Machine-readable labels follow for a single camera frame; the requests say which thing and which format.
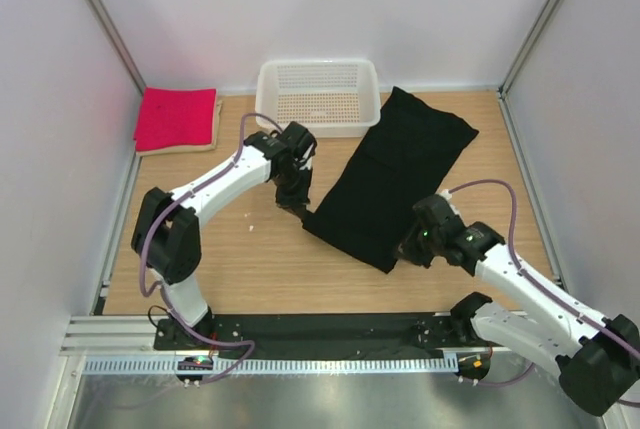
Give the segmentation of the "folded beige t-shirt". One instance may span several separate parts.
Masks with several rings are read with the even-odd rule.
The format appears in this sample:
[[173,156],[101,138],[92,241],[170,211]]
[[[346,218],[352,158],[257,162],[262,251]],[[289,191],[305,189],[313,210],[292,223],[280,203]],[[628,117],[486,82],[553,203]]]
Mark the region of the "folded beige t-shirt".
[[146,112],[136,127],[138,156],[208,152],[216,148],[222,103],[205,109],[179,110],[175,105]]

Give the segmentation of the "white perforated plastic basket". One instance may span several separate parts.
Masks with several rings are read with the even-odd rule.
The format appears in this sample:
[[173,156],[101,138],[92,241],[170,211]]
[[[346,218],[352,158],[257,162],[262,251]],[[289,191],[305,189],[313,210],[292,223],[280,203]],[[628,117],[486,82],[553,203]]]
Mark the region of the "white perforated plastic basket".
[[295,121],[316,138],[359,138],[380,120],[381,93],[367,59],[289,59],[262,65],[257,123]]

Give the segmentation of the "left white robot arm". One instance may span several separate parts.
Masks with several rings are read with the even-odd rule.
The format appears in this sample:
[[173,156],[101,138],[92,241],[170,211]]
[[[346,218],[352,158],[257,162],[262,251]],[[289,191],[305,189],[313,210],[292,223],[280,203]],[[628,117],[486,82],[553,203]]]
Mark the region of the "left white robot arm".
[[141,294],[149,297],[158,290],[179,325],[210,336],[214,315],[195,276],[202,259],[201,230],[239,196],[267,182],[276,187],[276,206],[304,219],[316,147],[312,133],[291,122],[270,133],[242,135],[230,158],[183,186],[150,189],[131,239],[139,256]]

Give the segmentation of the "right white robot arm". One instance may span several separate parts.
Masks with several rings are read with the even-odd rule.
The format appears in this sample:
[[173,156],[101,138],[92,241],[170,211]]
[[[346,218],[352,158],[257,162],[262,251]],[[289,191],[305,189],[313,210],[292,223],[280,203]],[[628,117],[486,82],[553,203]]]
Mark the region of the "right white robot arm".
[[448,192],[417,202],[398,256],[428,267],[436,257],[501,290],[524,310],[514,315],[474,292],[451,311],[462,337],[496,343],[557,379],[584,412],[604,415],[639,380],[639,329],[609,318],[536,271],[485,223],[467,225]]

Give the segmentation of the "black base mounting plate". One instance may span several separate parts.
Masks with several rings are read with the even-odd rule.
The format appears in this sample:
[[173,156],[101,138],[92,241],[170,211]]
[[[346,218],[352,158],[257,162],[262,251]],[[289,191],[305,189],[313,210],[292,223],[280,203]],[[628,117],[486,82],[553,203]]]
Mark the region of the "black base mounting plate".
[[219,314],[209,334],[252,340],[259,360],[410,360],[444,350],[484,350],[491,342],[460,331],[447,313]]

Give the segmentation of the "black t-shirt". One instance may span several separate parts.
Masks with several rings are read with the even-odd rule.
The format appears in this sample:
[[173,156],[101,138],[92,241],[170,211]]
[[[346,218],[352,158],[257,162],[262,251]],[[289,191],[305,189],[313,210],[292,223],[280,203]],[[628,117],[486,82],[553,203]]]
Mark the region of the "black t-shirt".
[[412,206],[436,192],[479,135],[463,118],[395,87],[303,228],[384,273],[414,224]]

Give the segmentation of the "folded pink t-shirt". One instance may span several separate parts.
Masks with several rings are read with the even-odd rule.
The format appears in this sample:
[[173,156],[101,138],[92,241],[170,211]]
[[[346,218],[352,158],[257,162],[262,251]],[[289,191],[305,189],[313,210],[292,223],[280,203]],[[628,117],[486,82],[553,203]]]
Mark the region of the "folded pink t-shirt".
[[147,87],[134,131],[139,155],[208,150],[215,145],[215,89]]

